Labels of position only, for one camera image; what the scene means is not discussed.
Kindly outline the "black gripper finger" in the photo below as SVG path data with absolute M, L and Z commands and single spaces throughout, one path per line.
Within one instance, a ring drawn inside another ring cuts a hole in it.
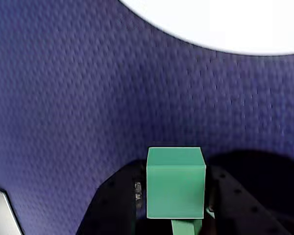
M 287 235 L 289 232 L 233 176 L 207 167 L 203 235 Z
M 78 235 L 138 235 L 145 211 L 146 160 L 122 166 L 96 190 Z

